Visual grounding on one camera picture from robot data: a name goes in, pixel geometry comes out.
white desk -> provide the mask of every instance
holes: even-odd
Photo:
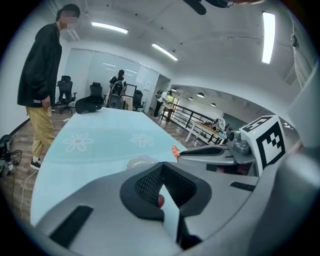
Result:
[[[32,194],[31,224],[35,226],[48,210],[85,184],[125,171],[133,158],[149,156],[160,162],[177,162],[173,145],[186,150],[141,112],[103,107],[93,113],[76,113],[43,160]],[[167,191],[161,194],[165,197],[165,214],[166,208],[176,212],[178,208]],[[175,225],[167,226],[175,233]]]

plastic bag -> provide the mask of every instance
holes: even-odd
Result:
[[[143,156],[139,156],[139,157],[131,159],[126,166],[126,169],[128,170],[128,169],[131,169],[131,168],[134,168],[137,166],[154,164],[154,163],[158,163],[158,162],[159,162],[159,160],[156,158],[143,155]]]

ceiling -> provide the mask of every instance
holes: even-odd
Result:
[[[213,90],[208,88],[199,88],[197,86],[174,86],[177,89],[177,92],[174,92],[177,96],[180,96],[186,100],[189,97],[193,98],[193,101],[199,102],[205,105],[210,106],[211,103],[215,103],[216,107],[223,112],[226,112],[230,115],[235,116],[236,118],[243,119],[237,114],[241,114],[240,112],[247,112],[251,114],[253,118],[255,115],[258,116],[267,116],[274,115],[269,110],[251,102],[241,97]],[[198,97],[197,94],[202,92],[204,94],[204,98]]]
[[[292,22],[289,15],[271,1],[235,4],[226,9],[202,1],[207,9],[206,15],[202,16],[182,0],[50,1],[60,7],[70,3],[80,7],[81,16],[76,29],[80,39],[113,43],[117,40],[138,41],[146,50],[152,43],[157,43],[179,59],[177,65],[221,57],[260,64],[264,36],[262,11],[272,12],[276,15],[276,40],[270,67],[288,84],[296,77],[291,46]],[[115,35],[116,32],[92,27],[91,21],[125,28],[129,33],[125,37]],[[172,61],[166,56],[160,60]]]

glass wall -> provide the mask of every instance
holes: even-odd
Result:
[[[126,58],[119,57],[116,62],[116,74],[119,70],[124,70],[124,79],[127,84],[135,85],[137,74],[139,71],[139,63],[131,61]]]
[[[87,73],[85,84],[85,97],[90,96],[90,86],[93,82],[100,83],[102,86],[102,95],[107,95],[109,91],[109,81],[117,73],[116,63],[118,56],[94,52],[91,58],[90,68]]]
[[[64,75],[71,77],[73,82],[72,93],[77,93],[76,100],[85,97],[86,81],[92,56],[92,50],[71,49],[70,51]]]
[[[116,76],[119,70],[124,70],[127,84],[136,86],[136,89],[142,92],[142,101],[148,110],[159,73],[140,63],[105,52],[71,49],[65,75],[71,77],[72,92],[78,92],[76,96],[79,100],[90,96],[93,82],[100,83],[102,96],[106,95],[111,78]]]

khaki pants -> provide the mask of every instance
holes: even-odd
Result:
[[[44,146],[50,147],[55,139],[54,127],[51,121],[51,107],[26,107],[33,129],[32,153],[40,158]]]

